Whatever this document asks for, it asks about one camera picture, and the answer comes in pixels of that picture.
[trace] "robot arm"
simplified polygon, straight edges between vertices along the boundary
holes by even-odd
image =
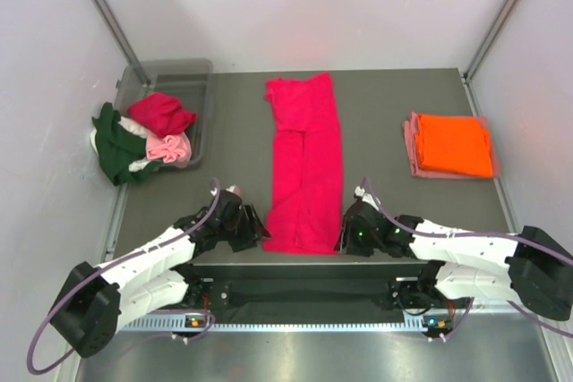
[[[221,241],[239,251],[256,246],[263,236],[269,237],[254,208],[243,204],[236,187],[222,191],[204,224],[186,234],[207,213],[208,208],[202,208],[195,215],[180,218],[156,239],[132,251],[130,254],[136,258],[124,256],[122,263],[116,259],[95,267],[83,262],[75,267],[56,303],[89,276],[112,265],[54,315],[52,326],[82,358],[88,358],[137,318],[179,303],[185,308],[194,307],[204,287],[187,264],[190,260]]]
[[[409,233],[385,218],[375,198],[364,189],[357,187],[355,198],[356,202],[345,213],[339,251],[370,256],[378,249],[396,258],[430,261],[418,276],[415,288],[410,284],[407,288],[395,286],[397,294],[414,294],[416,302],[424,303],[421,307],[438,306],[462,297],[504,299],[523,303],[546,318],[569,319],[573,306],[570,288],[573,267],[494,234],[472,236],[467,230],[438,225],[418,216],[399,216],[401,224],[417,232],[445,237]],[[461,233],[465,237],[456,238]],[[570,257],[539,228],[526,226],[519,236]]]

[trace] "dark green garment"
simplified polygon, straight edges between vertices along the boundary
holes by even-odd
[[[104,103],[99,118],[91,118],[96,133],[99,165],[114,185],[145,181],[161,163],[152,161],[139,172],[130,172],[129,164],[145,157],[145,139],[129,133],[119,124],[121,115],[111,103]]]

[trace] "plastic tray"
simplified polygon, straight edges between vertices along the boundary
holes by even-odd
[[[209,121],[213,114],[213,64],[206,59],[158,60],[141,62],[141,67],[150,84],[141,84],[134,68],[127,66],[117,83],[115,109],[126,115],[129,106],[156,92],[181,100],[184,109],[197,114],[197,120],[185,131],[192,148],[186,169],[197,167],[205,156]],[[168,165],[161,168],[176,169]]]

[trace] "folded clothing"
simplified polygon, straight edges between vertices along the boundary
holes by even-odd
[[[412,176],[470,179],[500,175],[484,117],[412,113],[403,127]]]
[[[160,166],[147,163],[141,170],[130,171],[133,162],[145,158],[145,139],[128,132],[121,124],[121,115],[111,103],[101,107],[98,118],[91,118],[96,133],[94,142],[101,170],[114,185],[146,180]]]
[[[197,114],[183,109],[179,99],[162,93],[153,93],[134,103],[127,114],[161,139],[183,133],[197,119]]]
[[[145,144],[149,160],[162,159],[164,163],[173,163],[177,167],[187,166],[191,159],[191,142],[185,133],[160,138],[150,133]]]
[[[277,125],[264,250],[332,254],[342,222],[343,158],[332,81],[267,82]]]

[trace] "metal pole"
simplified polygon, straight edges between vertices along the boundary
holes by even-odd
[[[505,26],[506,22],[508,21],[509,16],[515,9],[517,1],[518,0],[505,0],[503,6],[501,7],[500,12],[495,17],[492,26],[486,33],[485,38],[482,41],[482,44],[477,49],[477,52],[475,53],[474,58],[469,64],[467,71],[463,74],[464,78],[466,78],[467,81],[471,81],[475,77],[475,74],[482,65],[483,59],[490,51],[493,42],[500,35],[500,32]]]
[[[109,4],[107,4],[106,0],[93,0],[98,8],[101,17],[106,22],[107,27],[111,31],[114,36],[117,45],[119,45],[120,49],[124,53],[127,62],[133,66],[133,70],[137,74],[138,79],[140,80],[141,84],[146,85],[150,83],[150,79],[148,78],[147,74],[141,67],[141,63],[135,55],[135,52],[132,49],[129,41],[125,37],[124,31],[120,27],[117,19],[114,16],[114,13],[111,11]]]

